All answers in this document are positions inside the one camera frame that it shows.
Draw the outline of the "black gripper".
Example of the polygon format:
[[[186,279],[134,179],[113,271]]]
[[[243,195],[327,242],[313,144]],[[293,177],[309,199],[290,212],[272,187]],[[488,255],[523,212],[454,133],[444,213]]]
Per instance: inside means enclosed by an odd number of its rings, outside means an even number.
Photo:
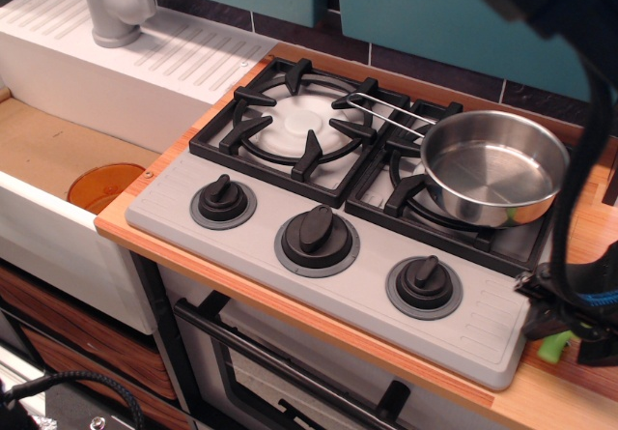
[[[570,330],[580,338],[577,362],[586,366],[616,366],[617,252],[608,250],[591,263],[566,264],[561,271],[543,263],[535,272],[516,278],[516,292],[529,300],[521,328],[527,339]]]

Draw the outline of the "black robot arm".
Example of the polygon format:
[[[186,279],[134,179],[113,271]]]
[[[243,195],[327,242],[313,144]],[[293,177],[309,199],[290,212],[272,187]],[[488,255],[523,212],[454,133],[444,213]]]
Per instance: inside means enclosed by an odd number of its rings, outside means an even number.
[[[568,233],[579,195],[614,126],[617,89],[617,0],[485,0],[507,20],[522,20],[548,39],[563,38],[576,52],[590,89],[587,125],[573,150],[556,203],[548,263],[522,273],[516,285],[530,300],[522,332],[529,340],[569,331],[580,340],[577,361],[617,363],[617,246],[596,261],[569,264]]]

